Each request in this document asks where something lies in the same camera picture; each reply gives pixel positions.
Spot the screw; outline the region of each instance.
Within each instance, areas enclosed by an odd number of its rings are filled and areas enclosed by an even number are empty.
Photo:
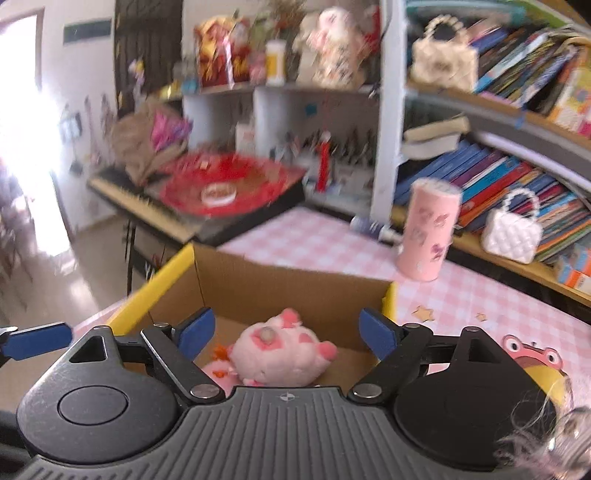
[[[382,388],[373,383],[360,383],[353,387],[353,395],[360,398],[375,398],[382,393]]]
[[[201,398],[202,400],[208,400],[210,398],[215,397],[220,393],[220,388],[217,385],[212,385],[208,383],[202,383],[199,385],[195,385],[191,389],[191,395],[195,398]]]

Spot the door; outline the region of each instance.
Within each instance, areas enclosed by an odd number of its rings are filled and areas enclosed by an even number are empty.
[[[172,82],[173,66],[181,60],[183,0],[116,0],[115,87],[118,114],[134,111],[135,59],[143,59],[143,93],[154,93]]]

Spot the book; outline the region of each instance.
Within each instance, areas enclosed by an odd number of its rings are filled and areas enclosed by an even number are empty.
[[[504,175],[493,181],[488,187],[484,188],[481,192],[470,198],[470,200],[464,202],[460,208],[460,216],[471,212],[483,202],[490,199],[491,197],[496,196],[501,191],[503,191],[503,189],[507,188],[513,182],[517,181],[532,170],[533,167],[531,165],[518,161],[518,164],[515,167],[509,169],[509,171],[507,171]]]
[[[507,175],[511,170],[517,168],[517,166],[521,163],[521,161],[516,157],[509,157],[505,160],[501,165],[491,171],[488,175],[485,175],[480,180],[478,180],[475,184],[470,185],[468,188],[464,189],[462,194],[462,203],[466,204],[472,197],[476,196],[477,194],[481,193],[483,190],[487,189],[489,186],[494,184],[497,180],[503,178]]]
[[[474,155],[472,158],[469,158],[467,161],[465,161],[462,165],[454,168],[450,173],[446,174],[441,179],[447,180],[449,182],[451,182],[452,180],[455,180],[460,175],[462,175],[464,172],[466,172],[466,170],[472,168],[478,162],[480,162],[480,161],[484,160],[486,157],[488,157],[488,155],[490,153],[491,153],[491,151],[488,150],[487,148],[485,148],[484,150],[481,150],[476,155]]]
[[[531,184],[533,182],[531,182],[529,185],[527,185],[527,187],[529,189],[531,189]],[[553,199],[555,197],[557,197],[558,195],[560,195],[562,192],[564,192],[564,187],[562,185],[560,185],[557,182],[554,182],[555,185],[551,186],[547,189],[544,189],[543,192],[540,192],[538,194],[538,197],[541,199],[542,197],[546,198],[546,199]],[[531,209],[533,208],[532,203],[530,200],[527,200],[525,202],[522,202],[516,206],[514,206],[515,201],[518,201],[517,198],[514,198],[513,201],[511,202],[510,206],[509,206],[509,211],[513,212],[513,213],[517,213],[519,215],[526,215],[528,213],[531,212]],[[493,205],[492,208],[496,208],[499,207],[501,205],[501,202],[499,201],[497,205]],[[488,211],[484,211],[483,213],[481,213],[475,220],[471,221],[468,225],[466,225],[466,230],[468,230],[469,232],[478,232],[481,229],[484,228],[484,226],[486,225],[486,215],[488,214]]]
[[[585,223],[581,228],[577,228],[568,232],[564,238],[556,242],[554,245],[544,249],[538,248],[538,252],[534,257],[534,260],[538,262],[545,262],[546,259],[549,259],[553,255],[560,254],[567,247],[575,244],[582,238],[586,238],[588,235],[591,235],[591,221]]]
[[[429,165],[421,169],[419,172],[403,180],[400,184],[396,186],[396,191],[394,192],[394,200],[408,192],[410,186],[416,179],[419,179],[421,177],[428,177],[429,175],[433,174],[438,168],[444,166],[446,163],[460,155],[462,152],[464,152],[464,150],[468,149],[470,146],[471,144],[469,142],[467,142],[466,140],[462,140],[459,144],[458,149],[455,152],[445,153],[437,157],[435,160],[433,160]]]
[[[546,265],[552,266],[558,261],[559,256],[564,255],[565,257],[570,257],[574,251],[575,245],[582,245],[583,247],[591,248],[591,233],[587,233],[580,240],[574,241],[570,245],[566,245],[561,251],[556,252],[555,254],[544,259],[544,263]]]
[[[558,44],[548,41],[544,43],[542,47],[532,52],[531,64],[526,69],[524,69],[519,78],[508,85],[500,93],[500,96],[507,98],[511,102],[514,102],[521,95],[523,95],[524,90],[533,82],[533,79],[535,79],[537,71],[552,58],[552,56],[558,50],[558,47]]]
[[[560,222],[567,220],[569,216],[573,214],[573,212],[583,210],[583,203],[581,203],[579,199],[572,200],[571,202],[568,202],[565,205],[553,210],[544,217],[538,217],[538,223],[544,229],[548,229],[548,231],[552,229],[561,229],[563,226],[560,226]]]
[[[548,231],[542,235],[540,247],[546,249],[555,245],[561,239],[565,238],[568,233],[572,233],[579,228],[584,227],[585,222],[589,221],[589,219],[589,212],[582,210],[573,212],[568,218],[561,220],[558,225],[553,228],[548,228]]]
[[[471,225],[471,222],[473,222],[476,218],[478,218],[483,213],[489,211],[491,208],[500,207],[501,203],[503,201],[503,198],[508,193],[510,193],[512,190],[515,190],[517,188],[522,188],[522,187],[525,187],[526,185],[529,185],[533,180],[535,180],[540,175],[541,175],[540,170],[532,170],[531,172],[523,175],[520,179],[513,182],[508,187],[502,189],[499,193],[484,200],[484,202],[482,202],[480,205],[475,206],[472,210],[470,210],[466,214],[462,215],[459,218],[457,224],[464,227],[464,228],[467,227],[468,225]],[[519,201],[520,200],[518,198],[513,198],[513,200],[511,201],[511,204],[517,203]]]
[[[555,43],[552,40],[546,40],[523,61],[511,67],[503,75],[492,82],[486,88],[486,91],[506,98],[511,92],[525,83],[525,80],[531,76],[532,72],[541,65],[540,61],[542,59],[547,60],[547,57],[549,57],[549,51],[553,50],[552,47],[554,46]]]
[[[503,158],[503,154],[498,150],[495,150],[493,153],[489,154],[483,160],[480,160],[476,165],[472,168],[469,168],[464,173],[462,173],[459,177],[456,177],[452,180],[452,184],[457,187],[463,187],[466,183],[468,183],[472,178],[476,177],[479,173],[485,171],[488,167],[490,167],[493,163],[498,162],[500,159]]]
[[[482,38],[479,38],[478,40],[473,41],[471,45],[478,51],[478,55],[482,55],[484,52],[496,47],[508,36],[509,32],[505,28],[500,28],[499,30],[496,30]]]
[[[513,50],[511,53],[509,53],[505,58],[503,58],[493,68],[491,68],[482,77],[480,77],[476,87],[474,88],[474,92],[479,93],[479,92],[483,91],[494,80],[496,80],[500,75],[505,73],[513,65],[516,65],[518,62],[522,61],[528,54],[530,54],[536,48],[538,48],[540,45],[542,45],[542,43],[545,42],[547,38],[548,38],[548,32],[546,32],[544,30],[540,30],[540,31],[532,33],[526,39],[525,42],[520,44],[515,50]]]
[[[503,162],[505,162],[507,159],[509,159],[509,157],[507,157],[507,156],[499,158],[496,162],[492,163],[489,167],[482,170],[478,175],[476,175],[473,178],[471,178],[470,180],[468,180],[464,185],[462,185],[462,188],[464,190],[466,190],[468,187],[471,187],[477,181],[486,177],[491,171],[496,169],[499,165],[502,165]]]
[[[536,93],[538,93],[547,83],[555,77],[566,62],[574,57],[576,49],[568,46],[564,53],[557,53],[548,64],[543,67],[543,71],[523,90],[521,96],[513,102],[516,107],[522,107],[529,102]]]
[[[530,34],[531,28],[518,28],[496,47],[481,55],[478,60],[478,76],[482,77],[486,72],[493,68],[494,65],[499,63],[503,57],[515,50]]]
[[[480,147],[478,145],[470,145],[467,149],[463,150],[459,155],[455,155],[454,157],[449,159],[447,162],[445,162],[437,170],[432,171],[429,174],[425,174],[424,172],[426,170],[428,171],[429,167],[432,165],[432,164],[430,164],[428,167],[424,168],[423,170],[418,172],[416,175],[413,175],[413,177],[416,177],[416,178],[432,177],[435,179],[442,179],[445,175],[447,175],[448,173],[450,173],[453,170],[455,170],[456,168],[458,168],[460,165],[467,162],[470,158],[472,158],[474,155],[476,155],[479,151],[480,151]],[[409,186],[408,190],[405,193],[400,195],[398,198],[394,199],[394,203],[396,205],[406,205],[410,199],[410,194],[411,194],[411,190],[410,190],[410,186]]]
[[[537,113],[540,115],[548,116],[550,111],[554,108],[554,104],[558,101],[558,97],[564,90],[564,86],[568,81],[570,74],[572,73],[575,65],[577,64],[579,58],[580,51],[568,61],[568,63],[564,66],[561,70],[560,75],[556,81],[556,84],[552,87],[552,90],[548,94],[548,96],[540,103],[539,107],[537,108]]]
[[[565,192],[562,195],[560,195],[554,202],[552,202],[547,207],[542,207],[540,209],[540,213],[539,213],[538,217],[543,217],[544,215],[551,213],[552,211],[556,210],[557,208],[562,207],[566,203],[568,203],[571,200],[574,200],[576,198],[577,198],[577,196],[573,192]]]
[[[591,138],[591,108],[587,111],[585,120],[579,127],[579,135],[583,135],[585,138]]]
[[[581,48],[577,64],[550,111],[548,120],[571,132],[578,132],[591,104],[590,90],[590,52],[589,48]]]

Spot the pink cup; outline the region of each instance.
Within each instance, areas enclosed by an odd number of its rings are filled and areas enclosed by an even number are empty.
[[[462,205],[462,189],[451,183],[423,178],[411,185],[402,251],[396,266],[408,278],[435,280],[452,241]]]

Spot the white handbag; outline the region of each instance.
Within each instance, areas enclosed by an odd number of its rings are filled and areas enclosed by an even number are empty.
[[[516,195],[530,198],[531,217],[509,211],[509,204]],[[520,263],[531,263],[542,238],[542,226],[536,221],[540,214],[540,201],[529,189],[513,190],[503,200],[500,209],[494,209],[486,218],[482,233],[482,248],[490,254],[500,255]]]
[[[433,33],[439,24],[450,25],[456,36],[450,41],[435,40]],[[469,34],[456,17],[434,18],[424,37],[413,43],[411,77],[418,82],[473,92],[478,81],[478,52],[469,42]]]

